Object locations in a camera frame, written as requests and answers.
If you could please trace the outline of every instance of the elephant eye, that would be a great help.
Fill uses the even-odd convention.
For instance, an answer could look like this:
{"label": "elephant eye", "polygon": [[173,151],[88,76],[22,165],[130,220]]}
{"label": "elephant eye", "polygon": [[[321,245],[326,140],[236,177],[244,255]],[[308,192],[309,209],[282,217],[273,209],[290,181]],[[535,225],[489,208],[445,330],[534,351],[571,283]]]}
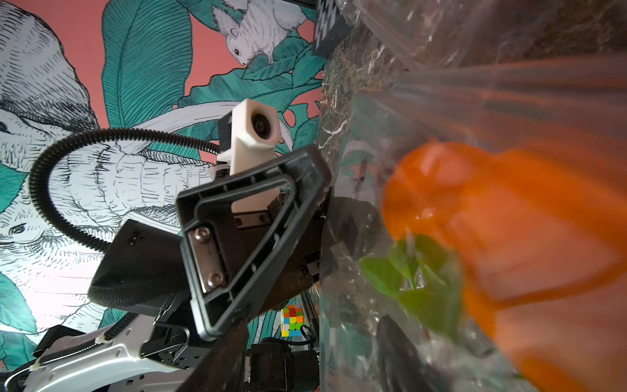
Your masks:
{"label": "elephant eye", "polygon": [[21,225],[13,226],[9,229],[9,234],[20,234],[24,233],[26,223],[22,223]]}

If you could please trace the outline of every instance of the checkerboard pattern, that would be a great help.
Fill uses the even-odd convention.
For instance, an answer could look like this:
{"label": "checkerboard pattern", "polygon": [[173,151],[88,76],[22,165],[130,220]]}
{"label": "checkerboard pattern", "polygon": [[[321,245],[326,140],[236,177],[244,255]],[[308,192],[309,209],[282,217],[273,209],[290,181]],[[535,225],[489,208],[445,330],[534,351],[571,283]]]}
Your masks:
{"label": "checkerboard pattern", "polygon": [[283,309],[283,329],[281,336],[302,336],[300,327],[304,322],[303,309],[296,305],[289,305]]}
{"label": "checkerboard pattern", "polygon": [[312,54],[327,57],[350,29],[334,0],[317,0]]}

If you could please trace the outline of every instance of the illustrated squirrel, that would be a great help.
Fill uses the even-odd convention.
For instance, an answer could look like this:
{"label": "illustrated squirrel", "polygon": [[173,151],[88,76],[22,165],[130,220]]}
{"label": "illustrated squirrel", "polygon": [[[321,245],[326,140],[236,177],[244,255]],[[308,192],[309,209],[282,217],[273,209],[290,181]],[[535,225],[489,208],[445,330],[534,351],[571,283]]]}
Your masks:
{"label": "illustrated squirrel", "polygon": [[238,24],[224,10],[217,7],[212,10],[218,31],[226,37],[226,47],[242,65],[248,65],[256,55],[267,55],[268,64],[274,64],[274,49],[307,19],[300,6],[282,0],[224,0],[224,3],[246,11]]}

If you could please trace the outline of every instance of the transparent plastic bag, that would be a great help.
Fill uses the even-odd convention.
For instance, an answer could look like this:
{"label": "transparent plastic bag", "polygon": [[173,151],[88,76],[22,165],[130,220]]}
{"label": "transparent plastic bag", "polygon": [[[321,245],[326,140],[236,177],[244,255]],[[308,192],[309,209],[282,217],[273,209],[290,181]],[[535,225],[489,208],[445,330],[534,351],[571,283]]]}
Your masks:
{"label": "transparent plastic bag", "polygon": [[335,0],[335,5],[340,9],[340,13],[346,19],[346,23],[355,26],[359,19],[359,10],[352,0]]}
{"label": "transparent plastic bag", "polygon": [[558,7],[533,0],[354,0],[361,18],[412,70],[523,60]]}
{"label": "transparent plastic bag", "polygon": [[627,389],[626,92],[614,55],[358,93],[323,244],[323,390],[389,390],[385,316],[451,391]]}

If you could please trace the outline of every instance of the zip tie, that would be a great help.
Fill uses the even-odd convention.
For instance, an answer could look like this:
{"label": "zip tie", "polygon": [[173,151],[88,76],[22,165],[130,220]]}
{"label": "zip tie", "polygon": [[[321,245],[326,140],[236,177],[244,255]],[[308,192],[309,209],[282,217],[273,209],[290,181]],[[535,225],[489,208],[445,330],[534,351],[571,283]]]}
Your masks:
{"label": "zip tie", "polygon": [[105,337],[105,334],[104,334],[104,332],[103,332],[102,334],[98,335],[98,336],[96,337],[96,339],[94,339],[94,342],[95,342],[96,344],[105,344],[105,343],[108,343],[108,342],[110,342],[110,341],[108,341],[108,340],[107,340],[107,338]]}
{"label": "zip tie", "polygon": [[29,368],[28,368],[28,369],[29,369],[30,371],[37,371],[37,370],[41,369],[41,365],[40,365],[40,363],[39,363],[40,359],[41,359],[41,357],[37,358],[37,360],[35,361],[35,363],[34,363],[34,364],[32,364],[31,366],[29,366]]}

